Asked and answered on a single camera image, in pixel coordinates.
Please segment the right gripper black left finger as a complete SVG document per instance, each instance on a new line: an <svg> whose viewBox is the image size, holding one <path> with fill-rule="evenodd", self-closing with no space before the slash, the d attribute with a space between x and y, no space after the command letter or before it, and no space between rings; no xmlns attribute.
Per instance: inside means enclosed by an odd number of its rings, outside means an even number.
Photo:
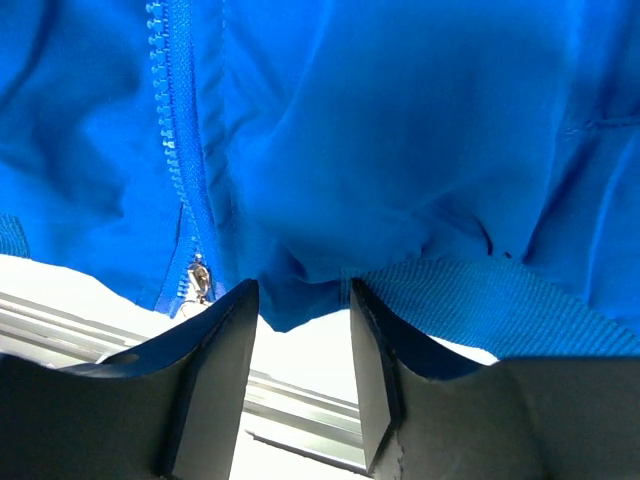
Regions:
<svg viewBox="0 0 640 480"><path fill-rule="evenodd" d="M1 358L5 479L226 479L259 309L255 281L98 364Z"/></svg>

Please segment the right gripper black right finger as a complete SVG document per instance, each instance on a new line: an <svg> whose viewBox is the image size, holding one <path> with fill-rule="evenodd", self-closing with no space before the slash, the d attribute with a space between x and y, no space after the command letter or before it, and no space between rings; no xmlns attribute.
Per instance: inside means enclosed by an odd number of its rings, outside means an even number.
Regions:
<svg viewBox="0 0 640 480"><path fill-rule="evenodd" d="M376 479L635 479L639 362L516 358L485 366L351 287L365 457Z"/></svg>

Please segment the aluminium table front rail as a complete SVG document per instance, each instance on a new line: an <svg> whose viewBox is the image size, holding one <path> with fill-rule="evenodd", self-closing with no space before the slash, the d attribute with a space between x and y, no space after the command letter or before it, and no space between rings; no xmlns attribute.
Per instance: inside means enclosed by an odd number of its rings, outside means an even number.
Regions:
<svg viewBox="0 0 640 480"><path fill-rule="evenodd" d="M193 302L168 319L114 304L104 319L1 296L1 349L47 367L98 362L201 312ZM241 417L240 456L275 458L290 479L362 479L365 459L347 315L292 335L257 325Z"/></svg>

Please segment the blue white red jacket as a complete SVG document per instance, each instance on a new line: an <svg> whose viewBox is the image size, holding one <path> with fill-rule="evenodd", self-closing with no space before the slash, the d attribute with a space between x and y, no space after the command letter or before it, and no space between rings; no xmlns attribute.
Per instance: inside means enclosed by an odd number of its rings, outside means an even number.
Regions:
<svg viewBox="0 0 640 480"><path fill-rule="evenodd" d="M639 352L635 1L5 1L1 250L278 331L363 280L499 358Z"/></svg>

